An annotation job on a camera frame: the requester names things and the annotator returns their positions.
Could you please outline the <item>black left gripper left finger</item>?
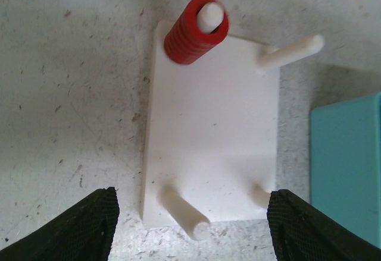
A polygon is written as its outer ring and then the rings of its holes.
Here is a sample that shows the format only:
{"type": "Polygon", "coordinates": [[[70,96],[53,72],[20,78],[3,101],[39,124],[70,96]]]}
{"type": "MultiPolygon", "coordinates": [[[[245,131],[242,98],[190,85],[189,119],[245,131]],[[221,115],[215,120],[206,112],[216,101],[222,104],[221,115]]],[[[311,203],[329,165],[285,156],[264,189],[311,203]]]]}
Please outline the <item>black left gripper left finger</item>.
{"type": "Polygon", "coordinates": [[[97,189],[1,250],[1,260],[108,260],[117,222],[115,188],[97,189]]]}

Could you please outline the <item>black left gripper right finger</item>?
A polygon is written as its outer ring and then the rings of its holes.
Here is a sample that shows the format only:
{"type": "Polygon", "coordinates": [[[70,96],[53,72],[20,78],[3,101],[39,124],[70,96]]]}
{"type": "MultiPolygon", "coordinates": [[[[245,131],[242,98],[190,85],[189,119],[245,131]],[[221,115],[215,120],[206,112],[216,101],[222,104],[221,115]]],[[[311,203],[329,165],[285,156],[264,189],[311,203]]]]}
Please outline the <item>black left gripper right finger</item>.
{"type": "Polygon", "coordinates": [[[277,260],[380,260],[380,249],[293,192],[272,191],[267,209],[277,260]]]}

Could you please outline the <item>teal spring tray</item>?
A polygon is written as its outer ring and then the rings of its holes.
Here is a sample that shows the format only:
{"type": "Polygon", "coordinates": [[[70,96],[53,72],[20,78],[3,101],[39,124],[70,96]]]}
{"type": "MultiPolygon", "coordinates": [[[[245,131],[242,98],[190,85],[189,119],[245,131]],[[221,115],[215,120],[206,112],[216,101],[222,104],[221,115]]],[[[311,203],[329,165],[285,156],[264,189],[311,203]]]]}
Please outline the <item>teal spring tray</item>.
{"type": "Polygon", "coordinates": [[[380,93],[310,115],[311,204],[380,246],[380,93]]]}

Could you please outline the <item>large red spring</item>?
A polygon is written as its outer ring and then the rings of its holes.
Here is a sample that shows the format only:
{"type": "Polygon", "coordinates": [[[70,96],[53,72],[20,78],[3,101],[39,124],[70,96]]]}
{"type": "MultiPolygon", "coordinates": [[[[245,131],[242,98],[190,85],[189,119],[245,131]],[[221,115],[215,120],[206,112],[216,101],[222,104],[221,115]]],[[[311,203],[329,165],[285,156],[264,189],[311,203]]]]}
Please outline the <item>large red spring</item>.
{"type": "Polygon", "coordinates": [[[175,63],[189,65],[220,44],[229,31],[229,18],[222,9],[222,22],[210,33],[198,27],[197,15],[207,4],[217,0],[191,0],[164,39],[166,55],[175,63]]]}

